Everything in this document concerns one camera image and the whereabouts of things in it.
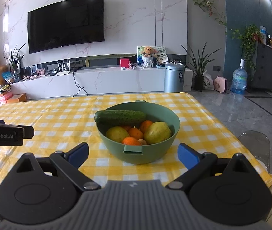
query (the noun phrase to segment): blue wall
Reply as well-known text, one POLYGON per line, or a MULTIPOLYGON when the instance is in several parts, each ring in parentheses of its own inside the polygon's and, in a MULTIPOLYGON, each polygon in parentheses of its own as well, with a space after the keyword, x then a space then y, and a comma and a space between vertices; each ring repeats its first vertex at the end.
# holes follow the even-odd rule
MULTIPOLYGON (((272 2, 271 0, 226 0, 227 30, 255 24, 264 26, 272 36, 272 2)), ((233 72, 239 67, 241 59, 241 41, 232 39, 232 33, 227 34, 226 56, 223 76, 232 80, 233 72)))

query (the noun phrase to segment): pear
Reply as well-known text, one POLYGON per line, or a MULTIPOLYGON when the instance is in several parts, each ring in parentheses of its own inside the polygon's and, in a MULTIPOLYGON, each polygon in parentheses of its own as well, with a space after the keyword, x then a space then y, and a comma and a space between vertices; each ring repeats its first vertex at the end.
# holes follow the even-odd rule
POLYGON ((147 144, 157 144, 167 140, 172 135, 166 122, 153 123, 145 132, 144 140, 147 144))
POLYGON ((107 138, 118 143, 121 143, 122 140, 128 136, 129 136, 128 132, 121 126, 112 127, 106 132, 107 138))

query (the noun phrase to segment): white marble wall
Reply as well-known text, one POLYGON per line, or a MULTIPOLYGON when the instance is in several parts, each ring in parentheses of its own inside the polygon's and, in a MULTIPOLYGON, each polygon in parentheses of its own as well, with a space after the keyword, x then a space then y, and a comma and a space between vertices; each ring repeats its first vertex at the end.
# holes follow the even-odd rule
POLYGON ((82 56, 135 53, 137 46, 165 46, 186 54, 186 0, 104 0, 105 41, 29 54, 27 12, 62 0, 0 0, 0 61, 9 49, 26 43, 23 66, 82 56))

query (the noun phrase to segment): transparent chair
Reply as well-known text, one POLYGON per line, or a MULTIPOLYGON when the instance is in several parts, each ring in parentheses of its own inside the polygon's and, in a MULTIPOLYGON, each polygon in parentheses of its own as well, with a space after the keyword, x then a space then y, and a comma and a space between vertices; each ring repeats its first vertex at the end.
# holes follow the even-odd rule
POLYGON ((258 131, 245 131, 238 140, 251 152, 251 154, 266 166, 270 174, 270 142, 266 135, 258 131))

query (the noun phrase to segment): potted plant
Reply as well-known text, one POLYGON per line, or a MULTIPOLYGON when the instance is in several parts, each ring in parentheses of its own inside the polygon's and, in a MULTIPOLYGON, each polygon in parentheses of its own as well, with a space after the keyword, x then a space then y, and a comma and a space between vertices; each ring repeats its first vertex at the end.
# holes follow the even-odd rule
POLYGON ((181 45, 181 46, 185 49, 185 51, 186 51, 186 53, 189 55, 189 57, 192 59, 192 63, 190 63, 190 62, 188 62, 188 61, 186 61, 186 62, 189 63, 189 64, 191 64, 191 65, 193 66, 193 68, 195 69, 195 74, 196 74, 196 76, 195 76, 195 86, 194 86, 194 90, 195 90, 195 91, 200 91, 200 92, 202 91, 202 87, 203 87, 203 79, 204 79, 203 73, 204 73, 204 71, 205 71, 205 67, 206 67, 206 65, 207 65, 208 63, 210 63, 210 62, 212 62, 212 61, 215 60, 215 59, 209 59, 209 57, 210 57, 213 53, 215 53, 215 52, 217 52, 217 51, 219 51, 219 50, 221 49, 221 48, 219 48, 219 49, 215 50, 214 52, 212 52, 212 53, 210 53, 210 54, 207 54, 207 55, 203 56, 203 55, 204 55, 204 51, 205 51, 206 44, 207 44, 207 42, 206 42, 205 45, 204 45, 204 48, 203 48, 203 50, 202 50, 202 55, 201 55, 201 56, 200 56, 200 52, 199 52, 199 50, 198 50, 198 59, 196 59, 196 57, 195 57, 195 55, 194 55, 194 53, 193 53, 191 47, 189 47, 189 48, 190 48, 190 50, 191 50, 191 52, 192 52, 192 56, 191 56, 190 53, 187 51, 187 49, 181 45))
POLYGON ((13 68, 13 78, 15 80, 15 82, 20 81, 20 72, 18 71, 20 65, 21 65, 21 60, 23 59, 24 55, 21 56, 19 55, 20 50, 22 49, 22 47, 24 47, 25 44, 23 46, 21 46, 21 48, 19 50, 16 51, 16 47, 14 48, 13 52, 12 50, 10 50, 10 59, 7 57, 4 57, 5 59, 9 60, 9 65, 12 66, 13 68))
POLYGON ((237 38, 241 40, 240 47, 242 48, 242 59, 245 60, 245 68, 248 74, 247 87, 250 87, 251 82, 253 81, 255 73, 255 63, 253 62, 253 55, 255 53, 256 38, 260 37, 260 35, 261 32, 259 28, 254 24, 245 27, 242 33, 239 31, 239 29, 233 30, 232 39, 237 38))

